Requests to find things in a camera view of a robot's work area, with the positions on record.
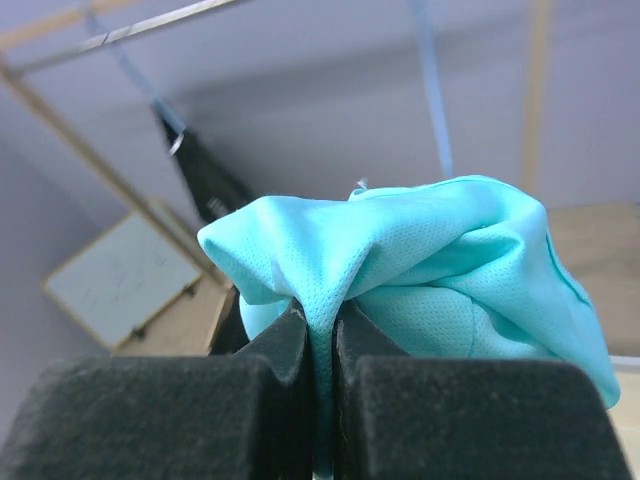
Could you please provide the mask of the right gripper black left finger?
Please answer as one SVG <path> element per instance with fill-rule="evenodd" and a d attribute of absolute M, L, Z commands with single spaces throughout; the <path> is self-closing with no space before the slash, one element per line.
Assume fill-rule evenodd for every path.
<path fill-rule="evenodd" d="M 5 479 L 308 479 L 315 392 L 301 306 L 231 355 L 48 367 L 1 451 Z"/>

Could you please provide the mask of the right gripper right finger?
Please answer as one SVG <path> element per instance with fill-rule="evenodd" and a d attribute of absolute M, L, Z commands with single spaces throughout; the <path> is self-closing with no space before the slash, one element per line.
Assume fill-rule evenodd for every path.
<path fill-rule="evenodd" d="M 598 392 L 558 361 L 417 358 L 354 302 L 332 336 L 338 479 L 628 479 Z"/>

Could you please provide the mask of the teal t shirt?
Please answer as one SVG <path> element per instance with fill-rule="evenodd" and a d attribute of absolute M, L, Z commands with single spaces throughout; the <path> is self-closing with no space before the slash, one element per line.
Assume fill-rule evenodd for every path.
<path fill-rule="evenodd" d="M 321 478 L 333 472 L 332 331 L 349 300 L 410 354 L 560 359 L 589 376 L 606 407 L 620 399 L 596 309 L 557 255 L 546 209 L 499 180 L 358 189 L 345 201 L 265 196 L 197 239 L 237 287 L 249 337 L 301 304 Z"/>

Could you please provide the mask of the black t shirt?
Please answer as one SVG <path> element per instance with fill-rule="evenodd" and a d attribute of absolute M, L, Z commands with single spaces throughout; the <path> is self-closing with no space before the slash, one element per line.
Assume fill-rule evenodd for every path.
<path fill-rule="evenodd" d="M 255 199 L 253 192 L 218 161 L 212 150 L 159 102 L 152 109 L 164 132 L 168 153 L 177 165 L 202 222 L 209 224 Z"/>

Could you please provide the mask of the light blue wire hanger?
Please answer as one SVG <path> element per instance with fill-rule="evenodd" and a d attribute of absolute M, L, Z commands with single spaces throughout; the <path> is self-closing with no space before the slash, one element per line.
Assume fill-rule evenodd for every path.
<path fill-rule="evenodd" d="M 419 60 L 423 72 L 424 91 L 437 149 L 438 162 L 443 177 L 452 178 L 454 176 L 454 161 L 439 76 L 431 15 L 426 1 L 412 0 L 409 2 L 409 5 L 415 19 Z"/>

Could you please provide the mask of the blue hanger of black shirt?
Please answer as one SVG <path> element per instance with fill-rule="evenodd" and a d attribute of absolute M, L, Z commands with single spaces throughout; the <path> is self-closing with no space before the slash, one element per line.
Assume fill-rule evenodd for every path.
<path fill-rule="evenodd" d="M 125 76 L 147 97 L 151 109 L 164 129 L 168 153 L 174 156 L 184 140 L 186 123 L 139 70 L 117 41 L 109 43 L 107 47 L 111 50 Z"/>

